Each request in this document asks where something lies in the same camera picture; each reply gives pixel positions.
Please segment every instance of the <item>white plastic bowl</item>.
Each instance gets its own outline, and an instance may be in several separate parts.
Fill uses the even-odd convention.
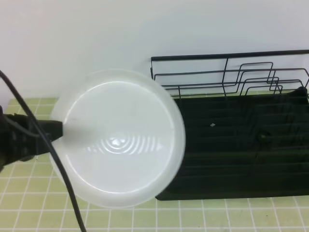
[[[177,105],[136,72],[100,71],[73,84],[51,118],[63,122],[63,136],[53,145],[76,195],[95,205],[129,207],[155,197],[183,159]]]

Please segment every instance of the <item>wire rack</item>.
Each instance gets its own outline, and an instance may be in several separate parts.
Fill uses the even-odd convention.
[[[167,82],[186,130],[183,163],[157,199],[309,195],[308,58],[308,50],[152,57],[152,78]]]

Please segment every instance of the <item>tile grout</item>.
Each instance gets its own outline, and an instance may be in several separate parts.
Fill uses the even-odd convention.
[[[277,211],[276,211],[276,208],[275,208],[275,203],[274,203],[272,197],[270,198],[270,200],[271,200],[271,203],[272,203],[273,210],[274,210],[274,212],[275,212],[275,217],[276,217],[277,225],[278,225],[278,227],[279,227],[279,231],[281,232],[282,230],[281,230],[281,227],[280,227],[280,223],[279,223]]]
[[[69,201],[69,194],[67,194],[66,202],[65,202],[65,204],[64,204],[64,209],[67,209],[67,207],[68,207],[68,201]],[[59,232],[62,231],[62,227],[63,227],[63,222],[64,222],[65,214],[66,214],[66,211],[64,210],[63,213],[62,213],[62,218],[61,218],[61,224],[60,224]]]
[[[227,201],[226,201],[226,199],[224,199],[224,203],[225,203],[225,210],[226,210],[226,217],[227,217],[228,227],[229,227],[230,232],[232,232],[230,216],[228,214],[228,208],[227,208]]]
[[[203,200],[201,200],[201,203],[202,203],[202,214],[203,214],[203,223],[204,223],[204,230],[205,232],[207,232],[207,227],[206,227],[206,218],[205,218],[205,209],[204,209],[204,202]]]
[[[249,204],[249,209],[250,209],[250,214],[251,214],[251,219],[252,219],[252,223],[253,223],[253,227],[254,227],[254,231],[257,232],[256,230],[256,226],[255,226],[255,221],[254,221],[254,217],[253,217],[253,213],[252,213],[252,208],[251,208],[251,203],[249,198],[247,198],[248,204]]]
[[[294,200],[294,202],[295,202],[295,204],[296,204],[296,206],[297,206],[297,211],[298,211],[298,214],[299,214],[299,217],[300,217],[301,224],[302,224],[302,225],[303,225],[303,227],[304,227],[304,232],[306,232],[306,228],[305,228],[304,219],[303,219],[303,216],[302,216],[302,214],[301,214],[301,212],[300,212],[300,209],[299,209],[299,207],[298,207],[298,202],[297,202],[297,200],[296,200],[296,197],[295,197],[295,196],[293,196],[293,200]]]

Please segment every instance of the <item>green tile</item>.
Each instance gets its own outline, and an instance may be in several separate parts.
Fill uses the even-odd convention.
[[[158,229],[158,232],[180,232],[179,229]]]
[[[28,105],[37,105],[39,104],[40,98],[26,98],[25,102]]]
[[[0,204],[0,209],[19,209],[23,196],[23,193],[5,194]]]
[[[226,204],[228,208],[249,208],[247,198],[242,199],[227,199]]]
[[[35,114],[35,111],[37,110],[36,105],[28,105],[30,111]],[[21,108],[20,111],[18,112],[19,115],[26,115],[26,112]]]
[[[44,209],[64,209],[67,195],[67,193],[48,193]]]
[[[89,209],[106,209],[106,208],[101,207],[101,206],[97,206],[97,205],[94,205],[94,204],[90,204]]]
[[[49,192],[67,192],[66,186],[62,183],[62,181],[58,177],[53,177],[50,186]]]
[[[228,97],[231,97],[231,96],[239,96],[240,95],[240,92],[237,92],[237,93],[227,93],[226,94]]]
[[[51,176],[53,171],[52,164],[50,163],[36,163],[32,176]]]
[[[252,210],[256,227],[277,227],[277,219],[273,209]]]
[[[81,211],[83,221],[85,221],[86,212]],[[78,223],[74,211],[65,211],[63,219],[63,228],[78,228]]]
[[[8,105],[19,105],[16,99],[10,99]]]
[[[134,227],[155,227],[155,210],[134,211]]]
[[[38,163],[42,163],[42,162],[50,163],[49,154],[50,153],[45,153],[45,154],[37,156],[37,162]]]
[[[181,208],[202,208],[201,200],[180,201]]]
[[[158,210],[158,227],[180,227],[179,210]]]
[[[27,192],[46,192],[49,178],[31,178]]]
[[[232,232],[255,232],[254,229],[233,229]]]
[[[52,105],[39,105],[37,115],[50,115],[54,106]]]
[[[252,227],[252,218],[250,210],[228,210],[231,227]]]
[[[8,183],[8,179],[0,179],[0,192],[4,191],[7,183]]]
[[[252,208],[272,208],[272,202],[270,198],[250,198],[249,199]]]
[[[104,211],[89,211],[87,218],[87,228],[106,228],[108,227],[110,212]]]
[[[0,173],[0,177],[9,177],[12,172],[13,167],[14,167],[13,164],[4,166],[3,170]]]
[[[18,111],[21,109],[19,105],[9,105],[8,108],[4,111],[5,114],[14,115],[17,114]]]
[[[17,220],[17,228],[36,228],[40,218],[40,211],[21,211]]]
[[[202,210],[182,210],[183,227],[204,227],[204,218]]]
[[[280,226],[301,226],[297,209],[276,209]]]
[[[87,232],[107,232],[107,229],[100,229],[100,230],[98,230],[98,229],[89,229],[89,228],[87,228]]]
[[[43,211],[39,228],[59,228],[63,211]]]
[[[218,200],[203,200],[204,208],[225,208],[224,199]]]
[[[155,209],[156,198],[135,206],[136,209]]]
[[[230,230],[222,230],[222,229],[207,229],[207,232],[230,232]]]
[[[37,120],[50,120],[50,116],[49,115],[36,115],[35,118]]]
[[[14,178],[9,180],[6,192],[24,192],[28,178]]]
[[[54,105],[57,98],[41,98],[40,105]]]
[[[207,227],[228,227],[225,209],[205,210],[205,221]]]
[[[132,210],[112,210],[110,227],[124,228],[132,226]]]
[[[17,211],[0,211],[0,226],[12,228],[17,218]]]
[[[45,193],[31,194],[26,193],[22,209],[42,209]]]
[[[38,229],[38,232],[59,232],[59,230]]]
[[[158,209],[178,208],[178,201],[158,201]]]
[[[300,228],[288,228],[288,229],[281,229],[281,232],[304,232],[304,229]]]
[[[256,232],[280,232],[280,230],[277,229],[277,228],[274,228],[274,229],[257,229]]]
[[[309,226],[309,209],[300,209],[305,226]]]
[[[192,232],[192,229],[182,229],[182,232]],[[194,228],[194,232],[205,232],[204,228]]]
[[[273,199],[275,207],[295,207],[296,203],[293,197],[274,197]]]
[[[248,91],[247,95],[257,95],[258,94],[258,91]]]
[[[296,196],[296,201],[300,207],[309,207],[309,196]]]
[[[30,176],[34,163],[17,163],[12,177]]]
[[[84,201],[83,199],[76,197],[78,207],[80,209],[87,209],[88,208],[88,202]],[[72,202],[68,201],[67,209],[73,209]]]
[[[133,229],[133,232],[156,232],[156,230],[150,230],[150,229],[145,229],[145,230],[141,230],[141,229]]]

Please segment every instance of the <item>black power cord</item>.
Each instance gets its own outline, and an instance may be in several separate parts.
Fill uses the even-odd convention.
[[[48,148],[50,154],[52,155],[52,157],[53,157],[53,159],[54,159],[54,161],[55,161],[55,163],[56,163],[56,165],[57,165],[57,167],[58,167],[58,169],[59,169],[59,171],[60,171],[60,173],[63,177],[64,183],[65,183],[65,185],[68,189],[68,193],[69,193],[69,196],[70,196],[70,199],[71,199],[71,202],[72,202],[72,206],[73,206],[73,209],[74,209],[74,212],[75,212],[75,215],[76,215],[78,225],[79,225],[82,232],[86,232],[86,228],[85,228],[85,225],[83,223],[82,215],[81,215],[81,212],[79,210],[78,203],[76,201],[76,197],[75,197],[75,194],[74,194],[72,184],[69,180],[69,177],[68,177],[66,170],[64,169],[64,167],[63,167],[63,165],[62,165],[62,163],[59,159],[58,154],[55,151],[55,148],[53,147],[52,143],[50,142],[50,140],[48,139],[48,137],[44,133],[42,127],[39,125],[37,119],[35,118],[35,116],[31,112],[31,110],[29,109],[29,107],[25,103],[24,99],[20,96],[20,94],[18,93],[18,91],[16,90],[14,85],[11,83],[9,78],[1,70],[0,70],[0,77],[3,79],[5,84],[8,86],[10,91],[15,96],[16,100],[18,101],[20,106],[23,108],[23,110],[25,111],[25,113],[27,114],[29,119],[31,120],[33,126],[38,131],[39,135],[42,137],[42,140],[44,141],[46,147]]]

